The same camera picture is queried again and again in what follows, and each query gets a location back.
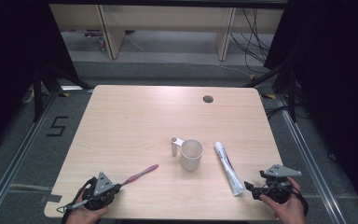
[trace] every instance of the white mug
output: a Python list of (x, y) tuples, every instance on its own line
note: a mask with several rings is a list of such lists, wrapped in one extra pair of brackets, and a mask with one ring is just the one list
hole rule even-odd
[(171, 139), (172, 155), (176, 156), (177, 147), (181, 148), (180, 164), (187, 171), (194, 171), (200, 166), (203, 146), (196, 139), (182, 140), (177, 137)]

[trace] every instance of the toothpaste tube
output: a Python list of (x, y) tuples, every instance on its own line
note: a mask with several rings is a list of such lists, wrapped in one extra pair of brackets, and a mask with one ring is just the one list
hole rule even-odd
[(223, 148), (222, 143), (216, 142), (214, 144), (214, 149), (216, 149), (217, 155), (220, 157), (220, 160), (222, 161), (223, 166), (225, 167), (228, 182), (232, 189), (232, 194), (234, 195), (234, 197), (240, 195), (242, 192), (245, 191), (245, 188), (243, 187), (237, 175), (235, 174), (234, 169), (232, 168), (232, 165), (229, 162), (227, 153)]

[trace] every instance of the hand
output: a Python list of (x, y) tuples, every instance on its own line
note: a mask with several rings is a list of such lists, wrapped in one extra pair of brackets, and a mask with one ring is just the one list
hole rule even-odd
[[(297, 182), (291, 178), (287, 177), (290, 183), (293, 185), (293, 190), (300, 193), (300, 186)], [(289, 200), (286, 203), (276, 203), (267, 195), (260, 195), (261, 201), (266, 203), (269, 207), (274, 210), (272, 218), (279, 218), (284, 224), (305, 224), (304, 216), (304, 207), (301, 201), (296, 197), (296, 195), (291, 194)]]
[[(81, 202), (81, 199), (83, 198), (83, 193), (84, 191), (77, 198), (77, 203)], [(95, 224), (106, 213), (107, 206), (99, 210), (91, 211), (82, 205), (71, 212), (68, 219), (66, 220), (66, 224)]]

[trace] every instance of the circular hole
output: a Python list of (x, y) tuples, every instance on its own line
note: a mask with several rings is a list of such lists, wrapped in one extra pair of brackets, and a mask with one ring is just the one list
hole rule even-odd
[(203, 101), (204, 101), (205, 103), (210, 104), (211, 102), (213, 102), (213, 97), (210, 96), (210, 95), (206, 95), (206, 96), (203, 97)]

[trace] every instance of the gray floor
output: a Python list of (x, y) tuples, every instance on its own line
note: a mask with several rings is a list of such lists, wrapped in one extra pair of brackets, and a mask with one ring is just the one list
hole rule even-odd
[[(101, 51), (98, 37), (87, 38), (82, 33), (83, 31), (63, 32), (62, 36), (79, 76), (92, 85), (103, 83), (236, 87), (249, 82), (250, 75), (259, 77), (268, 71), (261, 67), (261, 62), (245, 56), (233, 41), (228, 46), (227, 59), (219, 62), (213, 34), (136, 31), (129, 33), (125, 38), (118, 58), (110, 60), (106, 52)], [(260, 37), (269, 45), (273, 36)], [(251, 49), (259, 54), (257, 47)], [(272, 83), (273, 79), (260, 84), (257, 89), (262, 94), (271, 93)], [(62, 80), (62, 85), (70, 84)], [(43, 199), (44, 196), (48, 196), (54, 185), (90, 96), (91, 93), (72, 92), (67, 97), (54, 98), (6, 197), (0, 204), (0, 223), (61, 223), (58, 219), (44, 216), (46, 202)], [(262, 103), (268, 109), (278, 107), (280, 101), (262, 99)], [(19, 108), (0, 138), (0, 180), (21, 148), (28, 130), (34, 125), (33, 112), (32, 102)], [(358, 223), (358, 196), (350, 180), (337, 162), (327, 158), (328, 145), (308, 117), (307, 110), (304, 107), (297, 107), (296, 112), (298, 128), (346, 222)], [(66, 127), (65, 132), (62, 137), (47, 137), (49, 133), (57, 131), (50, 128), (57, 116), (68, 117), (61, 119), (59, 123)], [(275, 114), (269, 120), (269, 124), (283, 164), (303, 173), (296, 180), (301, 184), (303, 194), (310, 205), (308, 223), (336, 223), (322, 200), (321, 192), (304, 162), (284, 114)]]

